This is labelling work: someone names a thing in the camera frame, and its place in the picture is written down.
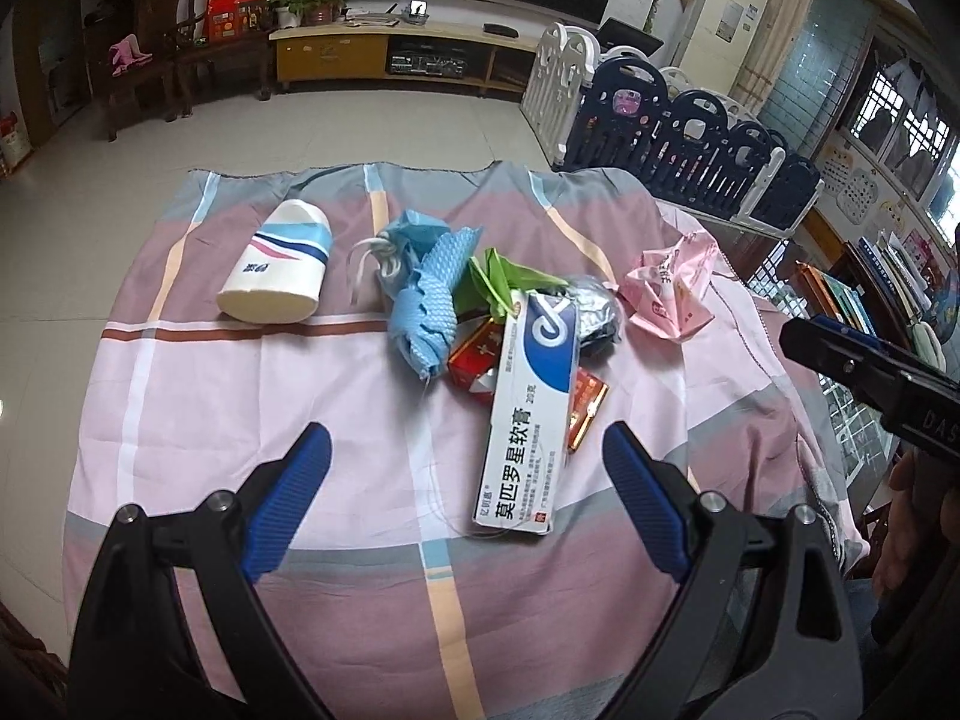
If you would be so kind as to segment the person right hand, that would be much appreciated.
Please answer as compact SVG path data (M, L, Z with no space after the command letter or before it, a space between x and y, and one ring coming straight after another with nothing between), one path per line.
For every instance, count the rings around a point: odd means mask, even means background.
M914 553L923 541L921 520L913 504L921 458L918 450L908 449L890 472L889 531L872 573L872 591L878 601L887 600L905 582Z

